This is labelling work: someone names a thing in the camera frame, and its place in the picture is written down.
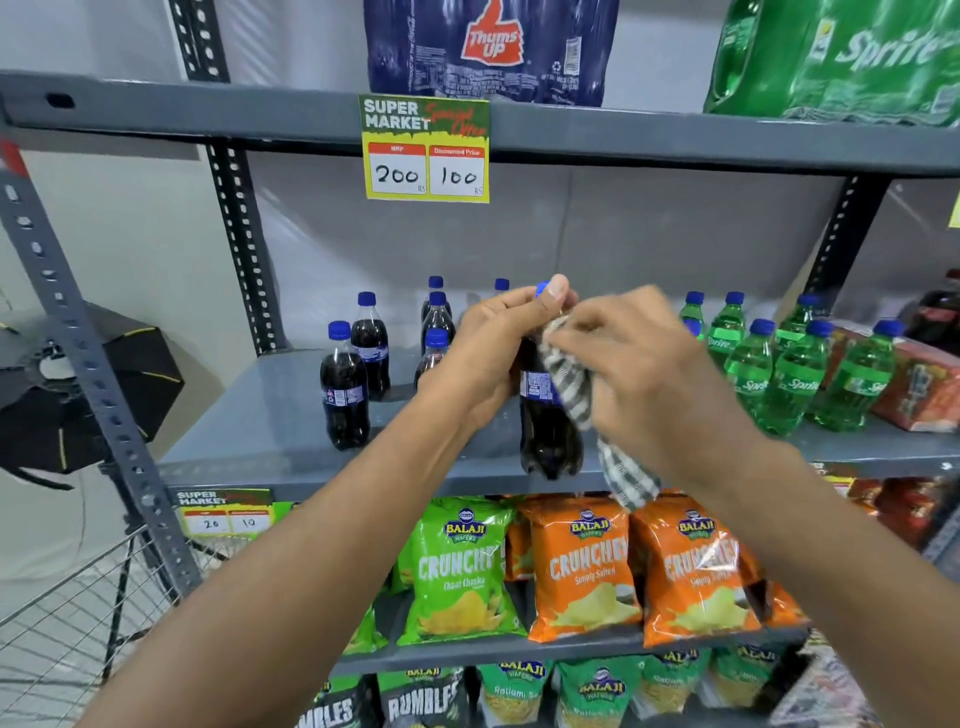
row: gray shelf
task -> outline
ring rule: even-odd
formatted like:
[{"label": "gray shelf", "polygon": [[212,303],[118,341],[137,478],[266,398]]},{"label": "gray shelf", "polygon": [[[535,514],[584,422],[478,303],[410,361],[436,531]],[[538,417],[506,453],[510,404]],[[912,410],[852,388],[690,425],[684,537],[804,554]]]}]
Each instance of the gray shelf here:
[{"label": "gray shelf", "polygon": [[[532,582],[508,584],[517,611],[529,628],[535,614]],[[359,675],[372,672],[416,669],[418,667],[463,667],[507,660],[582,660],[666,652],[670,649],[718,647],[730,644],[798,643],[806,639],[804,627],[764,628],[753,632],[731,633],[693,640],[682,640],[654,649],[643,646],[638,625],[624,625],[577,635],[552,643],[535,643],[521,635],[479,637],[457,642],[396,646],[403,633],[413,597],[384,595],[374,603],[377,628],[390,643],[369,655],[343,657],[333,675]]]},{"label": "gray shelf", "polygon": [[[356,94],[0,73],[15,127],[228,139],[234,146],[359,154]],[[960,173],[960,132],[709,114],[492,104],[494,160],[766,169],[799,174]]]},{"label": "gray shelf", "polygon": [[[304,500],[359,450],[338,451],[325,431],[319,372],[322,352],[257,359],[160,461],[170,490],[273,488],[276,500]],[[391,355],[393,399],[371,404],[374,428],[386,425],[413,395],[415,352]],[[790,441],[814,463],[860,477],[934,475],[960,467],[960,437],[904,432],[871,421],[855,433],[804,424]],[[520,467],[519,405],[507,402],[454,464],[438,495],[569,493],[606,490],[596,440],[585,441],[575,477],[548,481]]]}]

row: green sprite bottle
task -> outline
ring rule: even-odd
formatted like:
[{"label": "green sprite bottle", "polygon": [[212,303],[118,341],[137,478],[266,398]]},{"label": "green sprite bottle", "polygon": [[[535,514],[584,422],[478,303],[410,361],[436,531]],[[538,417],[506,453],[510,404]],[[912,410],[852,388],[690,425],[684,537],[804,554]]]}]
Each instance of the green sprite bottle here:
[{"label": "green sprite bottle", "polygon": [[829,321],[811,321],[806,336],[777,360],[756,417],[763,429],[786,437],[800,426],[827,373],[832,331]]},{"label": "green sprite bottle", "polygon": [[727,294],[727,305],[713,319],[707,332],[707,349],[720,369],[723,369],[733,348],[743,341],[746,332],[743,294],[740,291],[731,291]]},{"label": "green sprite bottle", "polygon": [[680,318],[693,319],[700,322],[700,335],[698,341],[704,339],[704,311],[700,307],[704,304],[704,294],[702,291],[690,291],[686,294],[686,305],[680,309]]},{"label": "green sprite bottle", "polygon": [[774,371],[770,335],[776,328],[768,319],[754,319],[750,334],[736,345],[724,364],[727,381],[736,390],[736,398],[754,419]]},{"label": "green sprite bottle", "polygon": [[850,347],[823,398],[814,404],[813,419],[836,432],[862,427],[867,410],[893,377],[894,338],[901,334],[901,322],[883,319],[876,323],[873,336]]},{"label": "green sprite bottle", "polygon": [[774,342],[774,358],[780,357],[787,348],[806,336],[806,325],[813,321],[813,306],[817,297],[812,293],[802,293],[797,297],[797,305],[777,327]]}]

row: hand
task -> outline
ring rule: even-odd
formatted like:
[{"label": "hand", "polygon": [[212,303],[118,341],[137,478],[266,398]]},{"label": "hand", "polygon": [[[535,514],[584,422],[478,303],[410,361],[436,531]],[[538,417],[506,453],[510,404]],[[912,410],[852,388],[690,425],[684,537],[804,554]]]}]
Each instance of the hand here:
[{"label": "hand", "polygon": [[656,286],[580,303],[547,341],[598,374],[597,431],[671,487],[695,495],[774,445]]},{"label": "hand", "polygon": [[441,365],[420,377],[420,390],[441,386],[462,394],[467,425],[480,429],[516,394],[519,371],[514,364],[520,339],[577,301],[566,276],[556,275],[539,297],[531,285],[471,306]]}]

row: plastic bottle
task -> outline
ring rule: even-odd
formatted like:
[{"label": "plastic bottle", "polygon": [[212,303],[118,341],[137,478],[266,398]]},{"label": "plastic bottle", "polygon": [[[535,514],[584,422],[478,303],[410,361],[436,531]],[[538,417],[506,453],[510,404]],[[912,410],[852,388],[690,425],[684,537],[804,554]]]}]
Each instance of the plastic bottle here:
[{"label": "plastic bottle", "polygon": [[390,390],[390,346],[387,327],[376,311],[376,294],[357,294],[360,311],[350,327],[350,343],[367,368],[367,391],[371,400],[380,400]]},{"label": "plastic bottle", "polygon": [[829,321],[811,321],[806,325],[806,336],[774,365],[756,416],[757,423],[768,432],[786,437],[800,426],[827,373],[832,331]]},{"label": "plastic bottle", "polygon": [[701,291],[690,291],[686,294],[686,304],[680,309],[681,319],[693,319],[700,322],[700,335],[698,339],[704,338],[704,311],[700,307],[704,304],[704,294]]},{"label": "plastic bottle", "polygon": [[730,352],[743,341],[747,333],[747,324],[743,318],[743,298],[740,291],[728,293],[726,305],[710,323],[707,349],[720,369],[723,369]]},{"label": "plastic bottle", "polygon": [[414,389],[416,389],[420,383],[420,375],[440,364],[440,360],[444,358],[444,354],[446,354],[446,350],[450,346],[450,338],[442,328],[431,328],[428,330],[425,340],[426,352],[423,353],[423,357],[417,367],[417,373],[414,374]]},{"label": "plastic bottle", "polygon": [[327,331],[333,352],[320,365],[326,434],[336,449],[359,448],[370,437],[367,368],[350,343],[349,323],[331,321]]},{"label": "plastic bottle", "polygon": [[777,336],[774,342],[775,359],[783,354],[791,344],[806,336],[806,325],[813,321],[813,306],[817,304],[817,301],[817,297],[812,293],[802,293],[797,297],[797,305],[777,327]]},{"label": "plastic bottle", "polygon": [[[444,288],[444,277],[443,276],[431,276],[427,279],[427,287],[433,289],[433,291],[439,291]],[[450,310],[450,304],[445,303],[446,306],[446,315],[451,319],[453,318],[453,312]],[[420,322],[422,323],[426,319],[426,312],[430,310],[430,294],[426,296],[426,300],[423,301],[423,305],[420,307]]]},{"label": "plastic bottle", "polygon": [[446,331],[450,344],[453,343],[453,337],[457,335],[457,328],[450,317],[450,306],[446,302],[446,293],[431,291],[429,302],[426,316],[423,317],[423,329],[420,332],[420,356],[426,353],[426,332],[431,328],[442,328]]},{"label": "plastic bottle", "polygon": [[[537,286],[537,295],[546,281]],[[574,475],[584,462],[584,442],[577,426],[566,416],[557,390],[537,351],[537,337],[520,341],[520,465],[548,480],[562,473]]]},{"label": "plastic bottle", "polygon": [[826,392],[817,398],[813,419],[835,432],[852,432],[867,421],[867,411],[886,389],[897,368],[894,338],[903,324],[882,319],[874,335],[850,347]]},{"label": "plastic bottle", "polygon": [[724,364],[727,381],[736,390],[736,398],[754,419],[774,371],[770,335],[776,328],[768,319],[754,319],[750,333],[733,348]]}]

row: discounted price label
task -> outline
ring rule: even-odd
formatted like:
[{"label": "discounted price label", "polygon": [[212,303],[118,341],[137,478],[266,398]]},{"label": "discounted price label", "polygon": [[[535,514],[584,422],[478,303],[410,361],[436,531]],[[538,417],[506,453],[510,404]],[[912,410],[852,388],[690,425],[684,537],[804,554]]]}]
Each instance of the discounted price label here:
[{"label": "discounted price label", "polygon": [[490,201],[490,104],[360,95],[367,197]]}]

